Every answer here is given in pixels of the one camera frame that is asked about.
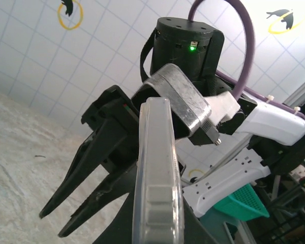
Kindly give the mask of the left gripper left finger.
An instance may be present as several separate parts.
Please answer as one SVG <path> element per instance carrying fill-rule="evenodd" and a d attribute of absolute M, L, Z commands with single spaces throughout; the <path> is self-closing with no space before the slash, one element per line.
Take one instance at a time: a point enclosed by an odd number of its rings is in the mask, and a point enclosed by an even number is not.
<path fill-rule="evenodd" d="M 100 234 L 93 244 L 132 243 L 134 189 L 129 193 L 111 224 Z"/>

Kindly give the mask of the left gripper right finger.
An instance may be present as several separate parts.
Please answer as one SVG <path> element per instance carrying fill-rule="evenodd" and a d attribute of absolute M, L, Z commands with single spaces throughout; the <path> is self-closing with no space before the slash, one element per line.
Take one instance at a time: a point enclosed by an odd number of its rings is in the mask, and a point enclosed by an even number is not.
<path fill-rule="evenodd" d="M 179 213 L 179 225 L 184 244 L 218 243 L 200 223 L 185 199 L 182 201 Z"/>

